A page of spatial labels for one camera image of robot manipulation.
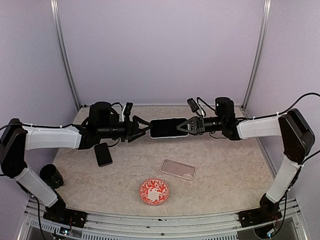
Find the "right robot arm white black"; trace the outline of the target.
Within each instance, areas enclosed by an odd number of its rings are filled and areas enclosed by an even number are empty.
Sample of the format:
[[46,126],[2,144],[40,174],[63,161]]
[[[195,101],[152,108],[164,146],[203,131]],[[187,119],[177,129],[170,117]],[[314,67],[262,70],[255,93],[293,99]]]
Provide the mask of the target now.
[[228,97],[215,99],[212,117],[198,113],[176,129],[190,135],[221,132],[230,141],[272,139],[282,148],[280,166],[273,182],[259,201],[259,206],[239,212],[242,227],[263,224],[284,217],[280,202],[297,181],[316,137],[302,113],[290,107],[271,115],[236,117],[234,102]]

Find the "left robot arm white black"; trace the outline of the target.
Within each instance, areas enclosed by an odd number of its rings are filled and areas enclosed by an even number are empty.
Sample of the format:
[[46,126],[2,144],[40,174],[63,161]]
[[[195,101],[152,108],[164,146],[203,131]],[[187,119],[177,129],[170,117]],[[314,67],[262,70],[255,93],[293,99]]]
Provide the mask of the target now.
[[81,124],[50,126],[23,123],[18,118],[1,127],[0,169],[5,177],[15,182],[27,193],[33,195],[45,206],[45,217],[55,222],[66,222],[70,211],[66,203],[45,180],[32,169],[29,163],[36,157],[37,163],[47,163],[40,155],[53,157],[58,149],[94,149],[99,167],[111,164],[110,145],[102,140],[132,142],[146,134],[152,124],[134,115],[133,103],[127,102],[121,112],[114,104],[99,101],[89,107],[89,113]]

